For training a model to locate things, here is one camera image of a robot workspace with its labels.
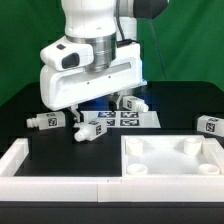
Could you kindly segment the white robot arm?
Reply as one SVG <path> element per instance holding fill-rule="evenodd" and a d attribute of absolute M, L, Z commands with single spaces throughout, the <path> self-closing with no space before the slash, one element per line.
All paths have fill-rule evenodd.
<path fill-rule="evenodd" d="M 111 95 L 109 108 L 120 106 L 131 89 L 143 86 L 140 44 L 124 35 L 136 32 L 126 19 L 153 19 L 169 0 L 61 0 L 65 35 L 40 52 L 44 67 L 40 92 L 44 105 L 57 111 Z"/>

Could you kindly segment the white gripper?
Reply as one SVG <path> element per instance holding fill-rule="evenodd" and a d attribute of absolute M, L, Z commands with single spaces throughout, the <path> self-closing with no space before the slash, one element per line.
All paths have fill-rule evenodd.
<path fill-rule="evenodd" d="M 118 91 L 142 83 L 142 61 L 137 43 L 118 48 L 109 67 L 99 72 L 87 70 L 95 59 L 93 47 L 72 43 L 66 37 L 45 47 L 40 57 L 44 62 L 40 73 L 43 103 L 53 111 L 71 106 L 69 110 L 76 123 L 83 121 L 77 104 L 114 93 L 109 109 L 117 111 L 123 98 L 123 93 Z"/>

